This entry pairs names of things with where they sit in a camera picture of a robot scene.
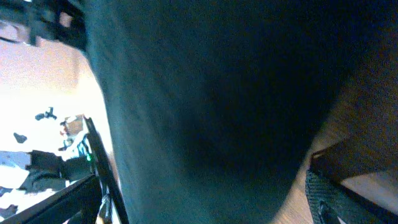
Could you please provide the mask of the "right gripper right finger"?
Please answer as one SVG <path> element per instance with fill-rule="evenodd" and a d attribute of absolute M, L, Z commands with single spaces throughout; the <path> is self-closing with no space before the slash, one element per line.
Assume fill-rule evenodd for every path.
<path fill-rule="evenodd" d="M 305 195 L 314 223 L 397 223 L 397 215 L 318 172 L 308 170 Z"/>

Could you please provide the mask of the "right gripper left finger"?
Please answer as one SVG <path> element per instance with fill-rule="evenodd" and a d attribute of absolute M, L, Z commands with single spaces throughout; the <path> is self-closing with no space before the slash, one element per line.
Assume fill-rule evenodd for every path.
<path fill-rule="evenodd" d="M 101 205 L 100 180 L 89 175 L 40 203 L 5 219 L 2 224 L 64 223 L 80 214 L 79 223 L 95 223 Z"/>

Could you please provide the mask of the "black pants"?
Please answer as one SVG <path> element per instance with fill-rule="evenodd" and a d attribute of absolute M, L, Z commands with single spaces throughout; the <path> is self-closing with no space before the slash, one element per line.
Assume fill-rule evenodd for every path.
<path fill-rule="evenodd" d="M 86 1 L 131 223 L 267 223 L 396 1 Z"/>

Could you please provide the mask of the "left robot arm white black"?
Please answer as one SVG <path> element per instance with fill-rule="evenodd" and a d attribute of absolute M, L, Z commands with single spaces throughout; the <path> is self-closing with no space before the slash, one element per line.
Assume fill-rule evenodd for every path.
<path fill-rule="evenodd" d="M 119 221 L 129 223 L 123 197 L 100 136 L 91 118 L 86 118 L 85 123 L 89 153 L 83 160 L 72 159 L 70 164 L 73 170 L 67 170 L 60 162 L 46 162 L 36 156 L 33 158 L 32 167 L 49 174 L 44 179 L 50 180 L 65 174 L 67 177 L 76 177 L 76 182 L 21 213 L 5 218 L 3 223 L 95 223 L 100 210 L 107 209 L 105 199 L 109 199 Z"/>

